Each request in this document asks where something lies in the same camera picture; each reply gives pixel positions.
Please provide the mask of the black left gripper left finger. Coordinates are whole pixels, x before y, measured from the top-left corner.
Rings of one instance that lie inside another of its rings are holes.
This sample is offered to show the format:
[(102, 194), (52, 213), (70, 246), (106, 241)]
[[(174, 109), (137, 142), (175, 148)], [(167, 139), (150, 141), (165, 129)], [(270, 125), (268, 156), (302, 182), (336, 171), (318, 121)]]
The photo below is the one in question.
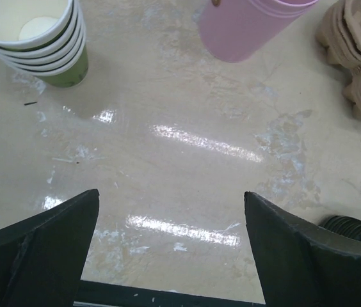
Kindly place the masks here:
[(0, 229), (0, 306), (72, 306), (98, 215), (90, 189)]

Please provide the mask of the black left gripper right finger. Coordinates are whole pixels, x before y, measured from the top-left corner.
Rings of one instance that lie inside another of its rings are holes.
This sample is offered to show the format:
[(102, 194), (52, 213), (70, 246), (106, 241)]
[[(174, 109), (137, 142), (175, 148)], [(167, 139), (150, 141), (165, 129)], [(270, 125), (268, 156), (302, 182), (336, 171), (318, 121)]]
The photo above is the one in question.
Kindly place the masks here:
[(244, 195), (266, 306), (361, 306), (361, 242)]

